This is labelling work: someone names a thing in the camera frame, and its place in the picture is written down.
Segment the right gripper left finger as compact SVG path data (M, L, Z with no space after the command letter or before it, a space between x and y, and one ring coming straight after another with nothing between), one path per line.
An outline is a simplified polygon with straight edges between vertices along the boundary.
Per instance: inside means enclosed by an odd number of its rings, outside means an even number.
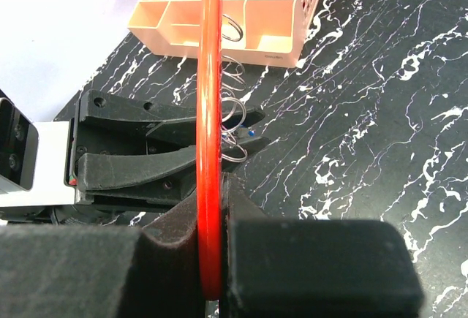
M148 224L1 229L3 317L203 317L196 202Z

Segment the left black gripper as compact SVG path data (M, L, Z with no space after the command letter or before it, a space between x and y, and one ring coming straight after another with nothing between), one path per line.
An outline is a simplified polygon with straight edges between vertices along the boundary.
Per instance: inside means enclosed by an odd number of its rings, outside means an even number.
M104 212L167 211L196 189L196 109L88 90L72 120L67 182Z

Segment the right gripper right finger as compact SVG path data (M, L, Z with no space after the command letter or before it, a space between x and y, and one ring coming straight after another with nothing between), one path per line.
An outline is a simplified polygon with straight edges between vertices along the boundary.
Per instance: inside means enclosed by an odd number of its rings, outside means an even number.
M222 177L221 317L418 317L424 291L404 240L372 219L269 216Z

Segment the white and red keyring holder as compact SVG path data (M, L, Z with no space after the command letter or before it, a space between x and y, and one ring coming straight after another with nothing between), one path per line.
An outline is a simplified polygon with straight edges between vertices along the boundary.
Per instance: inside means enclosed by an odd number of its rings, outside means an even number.
M218 300L222 296L222 0L201 0L201 4L196 107L197 241L203 296Z

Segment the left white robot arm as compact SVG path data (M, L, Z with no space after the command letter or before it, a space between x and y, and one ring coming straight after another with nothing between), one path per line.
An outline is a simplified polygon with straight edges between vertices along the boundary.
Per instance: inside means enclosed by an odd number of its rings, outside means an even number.
M1 98L1 218L108 224L195 193L192 107L83 93L69 121L33 123Z

